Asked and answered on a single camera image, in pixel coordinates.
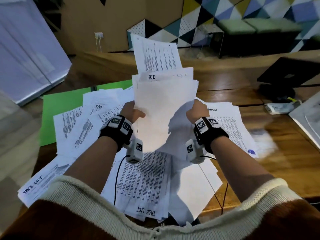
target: beige wall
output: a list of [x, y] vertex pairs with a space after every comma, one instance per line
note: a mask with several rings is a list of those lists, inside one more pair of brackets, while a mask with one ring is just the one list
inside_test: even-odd
[[165, 27], [181, 17], [183, 0], [63, 0], [56, 37], [67, 54], [94, 52], [94, 32], [102, 32], [103, 52], [125, 51], [127, 29], [143, 19]]

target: electrical outlet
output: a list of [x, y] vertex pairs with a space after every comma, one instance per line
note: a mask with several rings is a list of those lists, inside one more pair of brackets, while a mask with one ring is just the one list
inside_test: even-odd
[[94, 33], [94, 36], [96, 36], [96, 38], [103, 38], [103, 33], [97, 32], [97, 33]]

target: green folder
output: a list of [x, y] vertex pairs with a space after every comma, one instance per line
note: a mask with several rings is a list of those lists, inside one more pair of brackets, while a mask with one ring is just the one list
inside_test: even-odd
[[[98, 85], [97, 89], [126, 89], [130, 86], [132, 86], [132, 80], [126, 80]], [[54, 115], [58, 115], [82, 106], [82, 95], [90, 91], [90, 88], [82, 88], [69, 92], [60, 92], [43, 96], [40, 146], [45, 146], [56, 142], [56, 134], [54, 131]]]

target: hand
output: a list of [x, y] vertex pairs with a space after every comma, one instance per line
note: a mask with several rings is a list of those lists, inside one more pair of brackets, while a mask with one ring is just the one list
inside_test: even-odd
[[210, 114], [207, 106], [195, 99], [192, 108], [186, 112], [186, 117], [192, 124], [195, 124], [198, 119], [210, 117]]
[[137, 121], [138, 118], [146, 117], [146, 114], [138, 109], [134, 109], [134, 101], [127, 102], [123, 106], [120, 115], [124, 116], [132, 124]]

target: black wrist strap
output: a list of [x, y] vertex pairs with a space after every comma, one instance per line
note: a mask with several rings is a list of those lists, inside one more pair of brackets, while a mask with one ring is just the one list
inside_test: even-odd
[[98, 138], [102, 136], [112, 138], [117, 143], [117, 152], [119, 152], [122, 149], [123, 144], [130, 144], [132, 133], [133, 130], [131, 129], [131, 122], [124, 116], [117, 115], [107, 123], [105, 128], [101, 129]]
[[199, 145], [204, 145], [207, 152], [213, 154], [211, 142], [221, 136], [229, 138], [229, 135], [221, 128], [221, 125], [211, 117], [202, 117], [195, 122], [193, 129]]

